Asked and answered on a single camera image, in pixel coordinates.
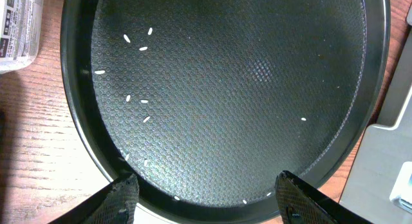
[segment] plastic container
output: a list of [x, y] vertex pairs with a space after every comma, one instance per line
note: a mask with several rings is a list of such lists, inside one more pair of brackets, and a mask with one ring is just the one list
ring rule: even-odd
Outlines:
[[0, 0], [0, 74], [30, 65], [39, 51], [43, 0]]

